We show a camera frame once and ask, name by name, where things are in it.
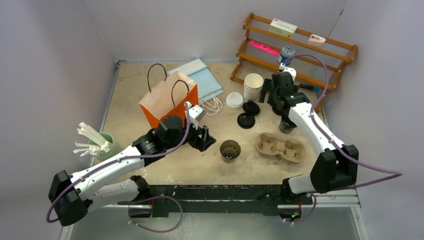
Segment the black paper cup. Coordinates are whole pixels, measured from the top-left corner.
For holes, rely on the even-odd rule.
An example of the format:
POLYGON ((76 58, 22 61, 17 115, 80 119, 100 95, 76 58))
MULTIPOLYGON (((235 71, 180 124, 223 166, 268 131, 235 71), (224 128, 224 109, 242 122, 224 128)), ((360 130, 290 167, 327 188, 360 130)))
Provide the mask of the black paper cup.
POLYGON ((282 115, 279 123, 279 130, 284 134, 291 133, 297 127, 287 116, 282 115))
POLYGON ((241 147, 238 142, 229 139, 221 144, 219 152, 225 163, 232 163, 240 156, 241 147))

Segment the orange paper bag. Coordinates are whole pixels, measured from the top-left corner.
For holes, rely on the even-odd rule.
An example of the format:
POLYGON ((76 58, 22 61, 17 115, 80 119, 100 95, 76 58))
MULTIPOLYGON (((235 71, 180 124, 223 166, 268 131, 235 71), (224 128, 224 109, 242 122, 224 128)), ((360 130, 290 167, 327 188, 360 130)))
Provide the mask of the orange paper bag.
POLYGON ((199 103, 198 84, 186 74, 175 71, 167 74, 166 68, 155 63, 148 69, 147 78, 153 67, 160 66, 164 72, 164 79, 155 86, 151 86, 150 80, 147 80, 148 91, 139 101, 149 125, 156 128, 161 121, 170 115, 185 119, 185 102, 192 105, 199 103))

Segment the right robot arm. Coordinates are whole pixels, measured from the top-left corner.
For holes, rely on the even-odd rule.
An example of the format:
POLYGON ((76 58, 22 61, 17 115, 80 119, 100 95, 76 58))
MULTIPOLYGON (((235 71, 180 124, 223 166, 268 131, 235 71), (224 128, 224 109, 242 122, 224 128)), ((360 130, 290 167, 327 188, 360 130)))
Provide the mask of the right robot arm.
POLYGON ((357 181, 359 151, 335 137, 316 116, 310 100, 294 85, 287 71, 271 76, 272 108, 281 117, 279 128, 289 133, 300 128, 317 157, 310 173, 286 178, 282 181, 280 196, 288 204, 301 194, 327 193, 353 186, 357 181))

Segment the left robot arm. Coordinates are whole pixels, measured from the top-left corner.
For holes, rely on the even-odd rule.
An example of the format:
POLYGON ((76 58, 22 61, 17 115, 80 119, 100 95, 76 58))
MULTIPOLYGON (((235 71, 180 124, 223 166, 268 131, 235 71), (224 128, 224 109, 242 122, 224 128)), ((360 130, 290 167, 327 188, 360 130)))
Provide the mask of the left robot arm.
POLYGON ((67 174, 62 170, 55 174, 48 193, 51 206, 46 221, 53 223, 51 213, 55 212, 56 220, 65 227, 103 206, 132 201, 142 205, 148 201, 149 191, 141 177, 133 176, 120 183, 113 181, 164 158, 183 144, 204 152, 215 143, 207 126, 168 116, 111 158, 79 172, 67 174))

